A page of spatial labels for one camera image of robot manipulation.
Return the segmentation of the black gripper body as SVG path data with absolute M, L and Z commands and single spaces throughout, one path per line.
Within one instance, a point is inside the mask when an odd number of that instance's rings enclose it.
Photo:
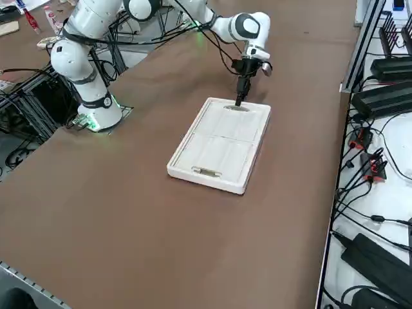
M 241 77 L 255 77 L 260 67 L 261 61 L 259 59 L 234 59 L 231 64 L 236 75 Z

